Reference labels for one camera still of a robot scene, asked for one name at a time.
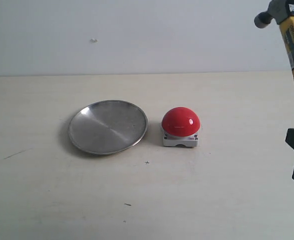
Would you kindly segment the black and yellow claw hammer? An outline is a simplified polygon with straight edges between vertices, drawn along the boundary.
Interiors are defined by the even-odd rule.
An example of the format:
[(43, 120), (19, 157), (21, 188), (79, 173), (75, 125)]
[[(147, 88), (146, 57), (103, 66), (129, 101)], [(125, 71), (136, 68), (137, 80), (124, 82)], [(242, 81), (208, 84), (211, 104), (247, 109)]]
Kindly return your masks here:
[(279, 26), (294, 80), (294, 0), (270, 1), (267, 10), (254, 18), (254, 24), (263, 29), (272, 20)]

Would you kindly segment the red dome push button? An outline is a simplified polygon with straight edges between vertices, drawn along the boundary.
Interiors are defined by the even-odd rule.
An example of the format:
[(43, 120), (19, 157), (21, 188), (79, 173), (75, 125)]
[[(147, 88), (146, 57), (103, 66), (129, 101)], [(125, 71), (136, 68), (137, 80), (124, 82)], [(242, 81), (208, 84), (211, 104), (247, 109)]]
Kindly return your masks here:
[(187, 107), (175, 107), (169, 110), (161, 122), (162, 142), (165, 147), (198, 146), (201, 122), (198, 115)]

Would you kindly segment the round stainless steel plate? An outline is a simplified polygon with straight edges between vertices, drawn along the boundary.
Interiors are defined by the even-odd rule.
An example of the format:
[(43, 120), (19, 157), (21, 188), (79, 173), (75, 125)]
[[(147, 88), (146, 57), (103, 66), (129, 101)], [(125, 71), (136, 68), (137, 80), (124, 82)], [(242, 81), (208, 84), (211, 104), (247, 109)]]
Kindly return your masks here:
[(92, 155), (112, 155), (136, 145), (148, 129), (144, 111), (124, 100), (103, 100), (76, 113), (68, 126), (71, 143)]

